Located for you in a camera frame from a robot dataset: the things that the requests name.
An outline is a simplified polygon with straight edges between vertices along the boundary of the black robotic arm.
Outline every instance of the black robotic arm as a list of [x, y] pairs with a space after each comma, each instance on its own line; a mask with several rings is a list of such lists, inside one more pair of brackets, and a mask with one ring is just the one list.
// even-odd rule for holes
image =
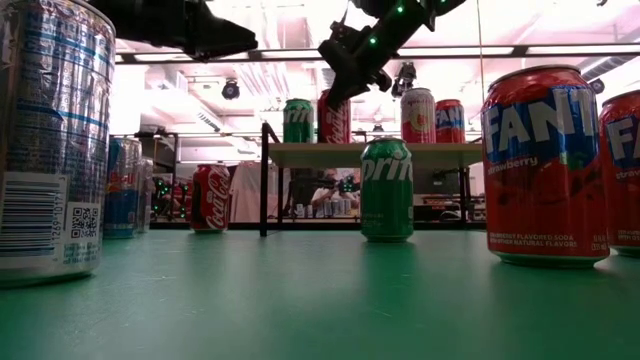
[[207, 62], [258, 47], [255, 34], [215, 17], [204, 0], [89, 0], [116, 27], [118, 38], [179, 48]]
[[435, 31], [435, 19], [455, 9], [465, 0], [352, 0], [367, 15], [380, 20], [373, 28], [358, 31], [334, 22], [332, 35], [318, 51], [336, 73], [329, 90], [328, 104], [369, 91], [369, 84], [381, 91], [391, 87], [391, 78], [382, 67], [411, 36], [425, 25]]

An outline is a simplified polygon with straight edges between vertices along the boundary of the table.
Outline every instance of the table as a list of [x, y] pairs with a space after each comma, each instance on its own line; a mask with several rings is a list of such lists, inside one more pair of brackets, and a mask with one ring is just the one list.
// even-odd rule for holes
[[0, 359], [623, 359], [640, 261], [502, 264], [485, 233], [151, 231], [95, 276], [0, 292]]

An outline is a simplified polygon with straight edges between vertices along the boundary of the pink can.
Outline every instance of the pink can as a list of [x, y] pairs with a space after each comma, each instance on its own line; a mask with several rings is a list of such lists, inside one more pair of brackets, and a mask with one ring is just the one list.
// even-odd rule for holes
[[400, 100], [400, 113], [402, 140], [418, 144], [436, 142], [436, 102], [429, 89], [405, 91]]

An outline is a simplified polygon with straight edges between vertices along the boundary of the security camera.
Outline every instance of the security camera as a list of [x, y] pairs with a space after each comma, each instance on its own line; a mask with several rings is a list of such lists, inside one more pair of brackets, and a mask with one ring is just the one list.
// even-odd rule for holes
[[591, 89], [593, 89], [593, 92], [596, 93], [596, 95], [602, 94], [604, 91], [604, 82], [600, 79], [593, 80], [589, 83], [589, 86], [591, 86]]
[[227, 83], [222, 88], [222, 97], [227, 100], [237, 99], [240, 96], [240, 88], [238, 81], [235, 79], [227, 79]]

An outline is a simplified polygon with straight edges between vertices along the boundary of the sprite can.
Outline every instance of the sprite can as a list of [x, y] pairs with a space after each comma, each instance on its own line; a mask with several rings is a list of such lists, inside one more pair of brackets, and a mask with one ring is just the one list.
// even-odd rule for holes
[[362, 160], [362, 234], [370, 242], [404, 242], [413, 234], [413, 165], [406, 142], [367, 143]]
[[283, 142], [313, 142], [313, 107], [311, 101], [302, 99], [287, 100], [282, 111], [284, 114]]

